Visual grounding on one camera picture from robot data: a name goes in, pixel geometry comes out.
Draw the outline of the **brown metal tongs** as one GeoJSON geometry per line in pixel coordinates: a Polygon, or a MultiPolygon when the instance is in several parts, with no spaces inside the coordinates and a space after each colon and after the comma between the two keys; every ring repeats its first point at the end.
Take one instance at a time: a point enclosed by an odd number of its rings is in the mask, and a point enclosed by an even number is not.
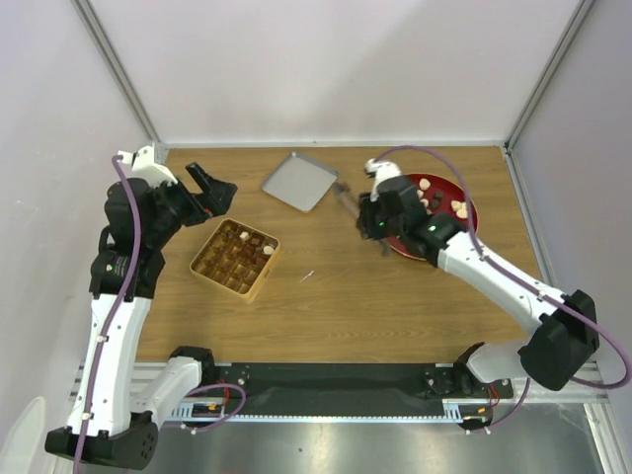
{"type": "MultiPolygon", "coordinates": [[[[358,223],[359,204],[350,186],[347,183],[335,182],[332,185],[332,191],[336,200],[349,212],[354,222],[358,223]]],[[[373,240],[373,243],[379,247],[382,257],[388,257],[390,255],[391,249],[385,240],[373,240]]]]}

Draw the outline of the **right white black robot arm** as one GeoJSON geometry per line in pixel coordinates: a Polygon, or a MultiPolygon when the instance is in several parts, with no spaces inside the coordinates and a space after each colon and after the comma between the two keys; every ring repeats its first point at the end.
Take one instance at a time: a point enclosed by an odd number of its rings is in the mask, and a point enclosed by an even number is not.
{"type": "Polygon", "coordinates": [[[359,197],[361,235],[397,239],[409,254],[476,288],[529,336],[527,341],[469,349],[465,365],[454,372],[456,389],[476,397],[492,381],[528,376],[544,388],[561,390],[598,348],[596,331],[569,313],[576,310],[594,321],[593,300],[580,290],[567,295],[502,258],[489,263],[492,251],[450,214],[429,215],[407,177],[377,172],[369,176],[373,187],[359,197]]]}

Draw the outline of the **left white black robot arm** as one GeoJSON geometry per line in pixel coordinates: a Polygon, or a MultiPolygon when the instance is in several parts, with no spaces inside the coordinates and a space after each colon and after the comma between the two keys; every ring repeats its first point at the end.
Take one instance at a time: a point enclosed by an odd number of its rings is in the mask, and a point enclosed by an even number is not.
{"type": "Polygon", "coordinates": [[[71,414],[47,433],[47,453],[83,465],[140,471],[151,461],[158,434],[181,401],[228,391],[211,350],[179,346],[140,393],[130,384],[140,334],[165,266],[162,253],[183,227],[229,210],[236,185],[217,180],[197,163],[186,167],[199,187],[188,190],[168,169],[153,165],[107,191],[107,224],[91,265],[91,326],[83,375],[71,414]]]}

